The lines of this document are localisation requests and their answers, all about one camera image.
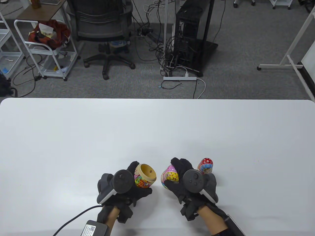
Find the person's right hand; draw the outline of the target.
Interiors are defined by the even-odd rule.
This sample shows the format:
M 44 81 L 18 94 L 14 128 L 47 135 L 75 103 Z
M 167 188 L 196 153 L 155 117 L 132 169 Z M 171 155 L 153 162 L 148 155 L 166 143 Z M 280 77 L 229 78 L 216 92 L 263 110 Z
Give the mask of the person's right hand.
M 168 188 L 168 190 L 175 194 L 180 204 L 184 202 L 183 208 L 180 210 L 180 212 L 186 217 L 188 221 L 192 221 L 198 215 L 201 215 L 201 213 L 197 213 L 197 211 L 203 206 L 208 207 L 215 214 L 222 218 L 226 217 L 225 212 L 219 209 L 216 204 L 209 200 L 205 195 L 200 194 L 199 192 L 196 193 L 187 190 L 183 178 L 187 171 L 193 169 L 191 163 L 188 160 L 173 158 L 171 160 L 171 164 L 178 173 L 179 182 L 175 183 L 170 180 L 165 180 L 164 185 Z

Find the person's left hand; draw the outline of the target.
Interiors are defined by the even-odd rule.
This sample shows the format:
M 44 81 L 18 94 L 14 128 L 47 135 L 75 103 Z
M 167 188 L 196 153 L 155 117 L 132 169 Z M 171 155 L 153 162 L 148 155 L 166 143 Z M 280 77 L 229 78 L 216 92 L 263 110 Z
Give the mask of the person's left hand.
M 97 203 L 104 199 L 107 195 L 105 190 L 109 189 L 110 182 L 112 181 L 113 174 L 105 173 L 101 176 L 101 179 L 97 183 L 98 188 L 98 197 Z M 107 220 L 109 220 L 109 214 L 112 212 L 114 207 L 119 209 L 120 213 L 116 219 L 119 223 L 126 223 L 128 219 L 130 219 L 133 215 L 133 211 L 130 208 L 130 205 L 133 204 L 135 207 L 137 201 L 141 198 L 147 197 L 152 194 L 153 190 L 151 188 L 140 188 L 135 185 L 135 180 L 133 179 L 132 187 L 125 193 L 117 193 L 112 195 L 107 201 L 102 203 L 103 209 L 99 212 L 97 216 L 97 222 L 107 224 Z

